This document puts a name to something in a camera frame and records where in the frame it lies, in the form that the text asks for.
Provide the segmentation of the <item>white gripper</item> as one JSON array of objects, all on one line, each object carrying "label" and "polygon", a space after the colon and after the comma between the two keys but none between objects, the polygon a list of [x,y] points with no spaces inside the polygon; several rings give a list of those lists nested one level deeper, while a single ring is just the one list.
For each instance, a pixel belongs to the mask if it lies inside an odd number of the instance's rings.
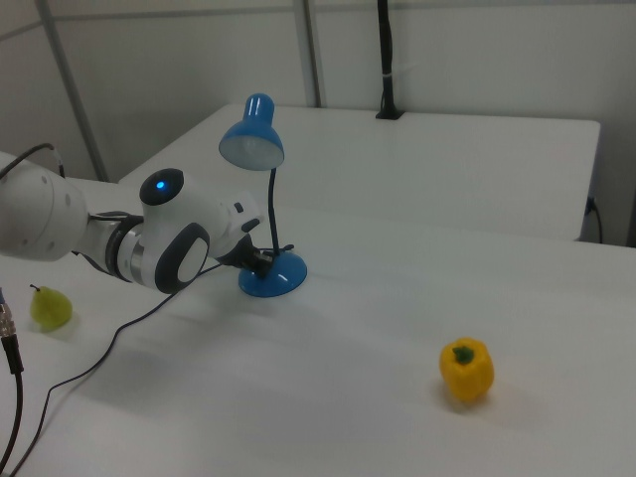
[{"label": "white gripper", "polygon": [[228,222],[214,244],[214,259],[219,263],[236,263],[266,277],[274,264],[274,255],[258,250],[250,233],[262,223],[262,210],[250,192],[240,192],[221,201]]}]

